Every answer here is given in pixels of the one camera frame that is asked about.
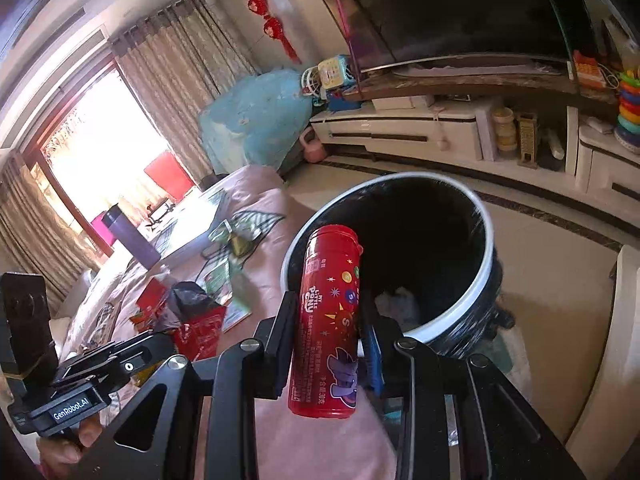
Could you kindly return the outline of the person's left hand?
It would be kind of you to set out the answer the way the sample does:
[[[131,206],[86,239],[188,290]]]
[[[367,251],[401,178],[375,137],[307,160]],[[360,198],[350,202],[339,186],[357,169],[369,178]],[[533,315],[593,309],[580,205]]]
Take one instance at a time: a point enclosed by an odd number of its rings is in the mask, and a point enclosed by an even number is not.
[[[102,434],[100,415],[94,414],[84,419],[78,427],[76,440],[67,438],[38,438],[37,448],[40,470],[46,479],[66,479]]]

